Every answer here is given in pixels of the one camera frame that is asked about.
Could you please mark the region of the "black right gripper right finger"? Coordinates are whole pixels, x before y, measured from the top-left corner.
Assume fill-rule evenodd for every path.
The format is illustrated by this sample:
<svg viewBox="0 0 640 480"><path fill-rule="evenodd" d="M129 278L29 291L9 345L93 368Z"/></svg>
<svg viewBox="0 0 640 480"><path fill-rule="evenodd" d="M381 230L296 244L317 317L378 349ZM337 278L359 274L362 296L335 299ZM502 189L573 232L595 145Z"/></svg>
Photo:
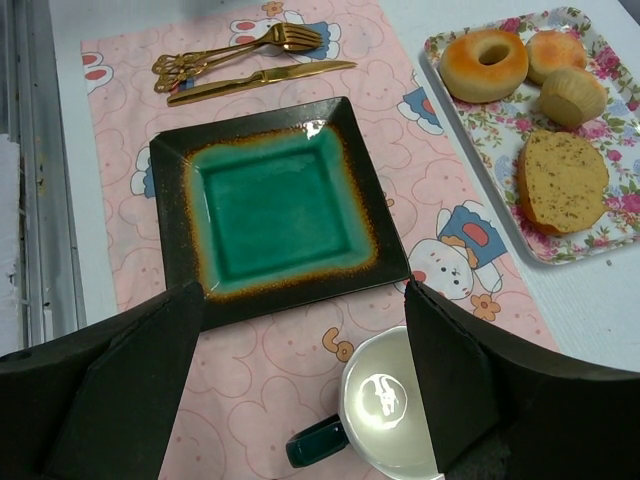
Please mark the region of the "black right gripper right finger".
<svg viewBox="0 0 640 480"><path fill-rule="evenodd" d="M639 376L487 323L424 284L408 335L437 470L448 479L635 479Z"/></svg>

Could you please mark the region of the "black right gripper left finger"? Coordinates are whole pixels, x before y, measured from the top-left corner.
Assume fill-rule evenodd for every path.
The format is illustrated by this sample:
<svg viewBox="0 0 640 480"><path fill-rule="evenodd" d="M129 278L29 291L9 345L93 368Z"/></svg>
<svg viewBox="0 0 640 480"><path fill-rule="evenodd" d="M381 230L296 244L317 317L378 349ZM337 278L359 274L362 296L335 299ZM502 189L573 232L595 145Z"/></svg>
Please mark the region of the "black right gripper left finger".
<svg viewBox="0 0 640 480"><path fill-rule="evenodd" d="M2 356L2 478L158 478L203 305L187 283Z"/></svg>

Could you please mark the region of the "speckled bread slice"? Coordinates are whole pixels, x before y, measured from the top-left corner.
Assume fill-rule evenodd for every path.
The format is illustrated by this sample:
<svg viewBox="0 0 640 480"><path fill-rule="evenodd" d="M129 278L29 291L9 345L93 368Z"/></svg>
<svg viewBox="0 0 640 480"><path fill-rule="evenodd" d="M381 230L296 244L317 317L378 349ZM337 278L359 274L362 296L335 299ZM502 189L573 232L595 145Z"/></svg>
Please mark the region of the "speckled bread slice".
<svg viewBox="0 0 640 480"><path fill-rule="evenodd" d="M589 229L607 211L604 190L608 184L602 155L575 134L536 130L520 151L520 205L541 233L564 235Z"/></svg>

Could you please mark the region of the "small pale muffin bread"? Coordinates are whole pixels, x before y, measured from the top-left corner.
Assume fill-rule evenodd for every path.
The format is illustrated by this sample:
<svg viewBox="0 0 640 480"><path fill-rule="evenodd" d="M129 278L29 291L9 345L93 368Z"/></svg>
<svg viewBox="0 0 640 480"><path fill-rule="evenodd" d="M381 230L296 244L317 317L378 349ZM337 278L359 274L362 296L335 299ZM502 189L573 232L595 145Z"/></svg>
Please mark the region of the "small pale muffin bread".
<svg viewBox="0 0 640 480"><path fill-rule="evenodd" d="M543 82L538 105L555 123L575 128L601 115L608 93L596 77L578 67L553 71Z"/></svg>

